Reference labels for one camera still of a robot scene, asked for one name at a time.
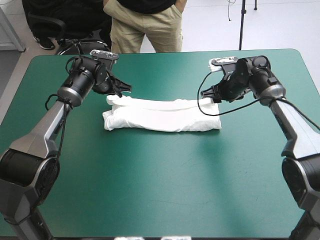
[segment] chair wheel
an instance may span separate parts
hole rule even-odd
[[[57,41],[58,45],[60,47],[65,47],[66,46],[66,40],[65,39],[61,39]]]

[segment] folded white shirt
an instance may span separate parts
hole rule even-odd
[[[106,98],[112,110],[102,114],[106,130],[142,128],[163,132],[204,132],[221,129],[219,116],[204,115],[197,100],[153,101],[109,95]],[[211,98],[199,100],[201,109],[208,114],[218,114],[218,104]]]

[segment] green table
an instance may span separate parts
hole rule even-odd
[[[319,94],[293,49],[123,54],[115,75],[134,98],[196,99],[211,58],[266,55],[287,98],[320,122]],[[67,77],[70,56],[35,57],[0,126],[0,152],[45,114],[44,102]],[[221,80],[209,77],[203,88]],[[253,100],[252,94],[220,111]],[[106,97],[91,92],[68,117],[61,171],[43,217],[56,237],[190,235],[288,237],[303,211],[281,172],[286,139],[267,107],[221,117],[222,129],[166,133],[104,130]],[[0,235],[14,236],[4,220]]]

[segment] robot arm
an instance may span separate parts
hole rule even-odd
[[[33,130],[14,141],[0,157],[0,212],[21,240],[51,240],[37,206],[49,194],[59,174],[56,137],[67,115],[82,104],[91,89],[99,94],[130,91],[111,72],[117,54],[93,50],[95,58],[77,56],[68,78],[57,91],[57,102]]]
[[[255,99],[271,109],[287,139],[281,154],[285,157],[284,179],[299,208],[305,210],[289,239],[320,239],[320,134],[285,103],[286,89],[271,72],[267,57],[216,58],[210,61],[210,68],[212,72],[223,71],[224,76],[202,91],[202,97],[215,103],[232,102],[252,91]]]

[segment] tripod stand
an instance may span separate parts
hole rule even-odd
[[[254,10],[257,10],[257,1],[254,0]],[[240,27],[240,40],[239,40],[239,50],[242,48],[242,37],[243,37],[243,31],[244,31],[244,20],[245,20],[245,14],[247,13],[246,10],[246,0],[242,0],[242,9],[241,9],[241,27]]]

